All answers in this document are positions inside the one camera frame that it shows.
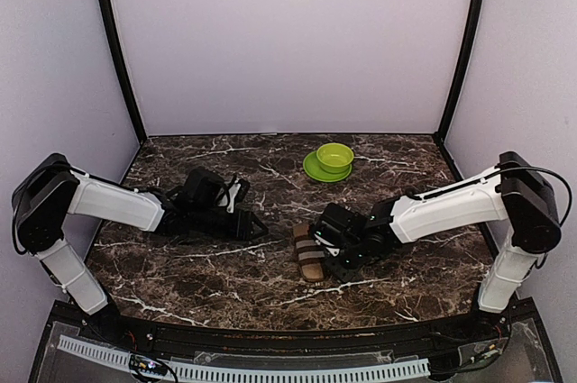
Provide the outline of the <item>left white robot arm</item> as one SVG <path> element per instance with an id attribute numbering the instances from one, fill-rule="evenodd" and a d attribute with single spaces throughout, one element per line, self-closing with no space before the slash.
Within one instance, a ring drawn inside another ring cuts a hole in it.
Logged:
<path id="1" fill-rule="evenodd" d="M 13 192 L 14 250 L 34 256 L 80 310 L 93 315 L 93 330 L 106 342 L 119 343 L 127 335 L 126 321 L 113 312 L 113 300 L 66 240 L 66 218 L 83 215 L 161 236 L 200 232 L 250 242 L 269 230 L 253 211 L 239 206 L 249 188 L 242 178 L 225 180 L 202 167 L 168 192 L 123 187 L 52 153 Z"/>

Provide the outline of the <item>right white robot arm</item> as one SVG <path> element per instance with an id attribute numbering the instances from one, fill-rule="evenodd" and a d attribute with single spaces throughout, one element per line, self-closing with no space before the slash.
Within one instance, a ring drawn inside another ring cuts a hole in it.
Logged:
<path id="1" fill-rule="evenodd" d="M 331 273 L 348 282 L 369 261 L 426 236 L 507 221 L 507 237 L 481 282 L 477 307 L 460 323 L 463 337 L 477 342 L 493 329 L 494 314 L 507 308 L 538 259 L 562 238 L 567 216 L 558 213 L 548 175 L 559 176 L 506 151 L 495 166 L 476 176 L 437 190 L 381 200 L 367 215 L 329 204 L 309 235 L 323 248 Z"/>

